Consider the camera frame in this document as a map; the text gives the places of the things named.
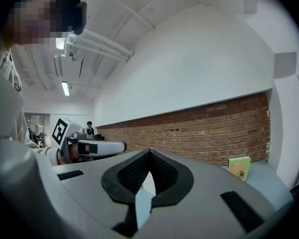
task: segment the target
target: white ceiling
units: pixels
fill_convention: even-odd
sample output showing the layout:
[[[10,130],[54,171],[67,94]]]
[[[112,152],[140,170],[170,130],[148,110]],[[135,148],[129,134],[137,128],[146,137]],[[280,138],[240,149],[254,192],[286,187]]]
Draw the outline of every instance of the white ceiling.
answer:
[[[154,27],[189,7],[199,3],[209,4],[209,0],[120,1],[136,10]],[[150,31],[139,19],[111,0],[87,0],[86,2],[88,5],[86,29],[106,36],[128,49],[133,49],[135,44]],[[56,49],[54,39],[44,47],[14,47],[13,59],[23,84],[27,84],[34,91],[62,95],[61,82],[67,81],[71,86],[71,96],[93,99],[118,63],[118,60],[80,50],[76,61],[71,61],[71,58],[62,60],[63,76],[57,76],[53,60],[55,52],[62,53]]]

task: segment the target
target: black strap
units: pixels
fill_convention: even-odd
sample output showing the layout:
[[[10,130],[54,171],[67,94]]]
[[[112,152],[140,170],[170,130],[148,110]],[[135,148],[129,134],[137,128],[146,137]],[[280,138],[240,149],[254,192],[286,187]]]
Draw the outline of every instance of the black strap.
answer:
[[[85,143],[78,143],[79,154],[88,155],[89,153],[85,150]]]

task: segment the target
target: white pipe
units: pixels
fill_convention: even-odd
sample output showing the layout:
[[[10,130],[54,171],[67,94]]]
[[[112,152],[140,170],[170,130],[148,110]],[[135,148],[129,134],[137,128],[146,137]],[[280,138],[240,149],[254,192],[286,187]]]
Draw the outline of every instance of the white pipe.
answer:
[[[87,30],[87,29],[85,29],[84,32],[87,33],[87,34],[89,34],[89,35],[91,35],[91,36],[93,36],[93,37],[95,37],[95,38],[97,38],[97,39],[99,39],[99,40],[101,40],[101,41],[106,42],[107,44],[110,44],[111,46],[113,46],[115,48],[118,48],[119,50],[124,51],[125,53],[129,54],[130,56],[134,55],[133,52],[131,52],[130,50],[128,50],[124,46],[118,44],[117,42],[114,42],[114,41],[110,40],[109,38],[106,38],[106,37],[104,37],[104,36],[102,36],[100,34],[97,34],[95,32]]]
[[[99,47],[99,48],[101,48],[101,49],[107,50],[107,51],[109,51],[109,52],[111,52],[111,53],[114,53],[114,54],[118,55],[119,57],[121,57],[121,58],[123,58],[123,59],[126,59],[126,58],[127,58],[127,57],[123,56],[120,52],[118,52],[118,51],[116,51],[116,50],[114,50],[114,49],[111,49],[110,47],[105,46],[105,45],[103,45],[103,44],[100,44],[100,43],[91,41],[91,40],[89,40],[89,39],[86,39],[86,38],[84,38],[84,37],[80,37],[80,36],[78,36],[78,39],[79,39],[79,40],[82,40],[82,41],[84,41],[84,42],[90,43],[91,45],[97,46],[97,47]]]
[[[102,52],[102,51],[99,51],[99,50],[96,50],[96,49],[91,49],[89,47],[85,47],[85,46],[82,46],[82,45],[78,45],[78,44],[73,44],[74,47],[78,47],[78,48],[81,48],[81,49],[86,49],[86,50],[89,50],[89,51],[92,51],[92,52],[95,52],[95,53],[99,53],[99,54],[102,54],[104,56],[107,56],[107,57],[110,57],[110,58],[114,58],[114,59],[117,59],[117,60],[120,60],[120,61],[127,61],[128,58],[126,59],[122,59],[122,58],[119,58],[119,57],[116,57],[116,56],[113,56],[109,53],[105,53],[105,52]]]
[[[113,0],[113,1],[117,2],[120,6],[124,7],[126,10],[128,10],[130,13],[132,13],[134,16],[138,17],[151,30],[154,30],[154,27],[151,24],[149,24],[144,18],[142,18],[137,12],[135,12],[134,10],[132,10],[131,8],[129,8],[128,6],[126,6],[119,0]]]

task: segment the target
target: white fabric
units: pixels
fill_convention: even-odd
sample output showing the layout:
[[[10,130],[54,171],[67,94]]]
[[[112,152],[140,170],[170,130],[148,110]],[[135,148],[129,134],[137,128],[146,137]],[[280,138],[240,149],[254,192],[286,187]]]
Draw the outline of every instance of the white fabric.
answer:
[[[11,52],[6,51],[1,38],[0,38],[0,72],[3,75],[3,77],[11,84],[11,87],[14,88],[16,92],[19,92],[19,95],[21,96],[22,84],[21,84],[20,77],[15,69]],[[41,153],[43,155],[48,156],[51,164],[57,165],[58,148],[51,148],[51,147],[39,148],[38,145],[35,144],[33,141],[31,141],[29,138],[29,132],[26,126],[23,110],[21,109],[16,112],[14,111],[14,114],[17,115],[14,124],[8,127],[8,128],[12,127],[12,130],[9,134],[12,140],[16,140],[18,142],[26,144],[35,153]],[[2,127],[4,127],[5,126],[4,121],[1,121],[1,123],[2,123]]]

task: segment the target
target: book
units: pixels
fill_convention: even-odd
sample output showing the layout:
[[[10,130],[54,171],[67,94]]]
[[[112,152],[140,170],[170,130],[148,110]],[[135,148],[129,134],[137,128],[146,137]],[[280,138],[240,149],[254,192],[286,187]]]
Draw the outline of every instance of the book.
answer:
[[[228,171],[246,181],[251,158],[249,156],[229,158]]]

